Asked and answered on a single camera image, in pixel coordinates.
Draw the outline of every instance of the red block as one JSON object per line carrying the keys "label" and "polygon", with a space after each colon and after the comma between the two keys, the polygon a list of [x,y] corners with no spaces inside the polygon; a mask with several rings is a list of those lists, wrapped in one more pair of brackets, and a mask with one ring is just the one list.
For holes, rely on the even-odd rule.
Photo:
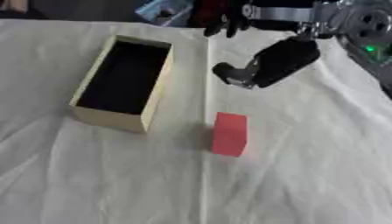
{"label": "red block", "polygon": [[218,112],[213,127],[213,153],[239,157],[247,144],[247,117]]}

